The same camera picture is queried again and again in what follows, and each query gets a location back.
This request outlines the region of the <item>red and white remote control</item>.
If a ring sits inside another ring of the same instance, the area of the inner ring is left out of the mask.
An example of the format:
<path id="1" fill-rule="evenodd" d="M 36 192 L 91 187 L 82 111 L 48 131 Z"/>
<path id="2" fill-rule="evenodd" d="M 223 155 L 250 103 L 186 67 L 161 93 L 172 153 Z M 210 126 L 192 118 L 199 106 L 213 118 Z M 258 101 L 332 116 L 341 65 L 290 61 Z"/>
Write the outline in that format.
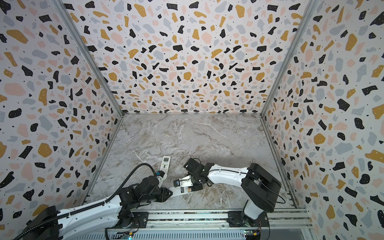
<path id="1" fill-rule="evenodd" d="M 194 186 L 194 185 L 188 185 L 188 186 L 183 186 L 180 188 L 175 188 L 175 187 L 170 187 L 169 190 L 172 192 L 172 198 L 173 197 L 179 197 L 183 195 L 188 195 L 191 194 L 192 192 L 196 192 L 201 190 L 199 186 Z"/>

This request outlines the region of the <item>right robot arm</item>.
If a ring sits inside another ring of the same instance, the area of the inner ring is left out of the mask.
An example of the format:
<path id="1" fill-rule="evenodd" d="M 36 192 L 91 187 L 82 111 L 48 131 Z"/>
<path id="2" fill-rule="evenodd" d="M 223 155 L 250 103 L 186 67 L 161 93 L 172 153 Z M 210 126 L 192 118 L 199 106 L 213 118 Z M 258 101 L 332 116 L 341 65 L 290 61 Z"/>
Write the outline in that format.
<path id="1" fill-rule="evenodd" d="M 259 223 L 259 216 L 275 210 L 281 182 L 260 165 L 229 168 L 214 163 L 202 164 L 199 159 L 190 158 L 184 165 L 188 175 L 174 180 L 174 187 L 182 194 L 200 191 L 206 185 L 226 184 L 241 188 L 248 200 L 240 213 L 228 213 L 231 227 L 253 227 Z"/>

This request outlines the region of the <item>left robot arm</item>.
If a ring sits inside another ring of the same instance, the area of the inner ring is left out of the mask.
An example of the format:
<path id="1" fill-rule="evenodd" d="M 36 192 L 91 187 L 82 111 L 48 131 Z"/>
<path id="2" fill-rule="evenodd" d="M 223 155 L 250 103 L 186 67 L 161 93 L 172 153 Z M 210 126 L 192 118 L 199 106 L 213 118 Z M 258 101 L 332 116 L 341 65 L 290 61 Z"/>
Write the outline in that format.
<path id="1" fill-rule="evenodd" d="M 17 240 L 74 240 L 94 230 L 113 228 L 134 218 L 133 209 L 163 203 L 173 192 L 160 187 L 156 176 L 119 187 L 111 196 L 71 209 L 48 207 L 27 223 Z"/>

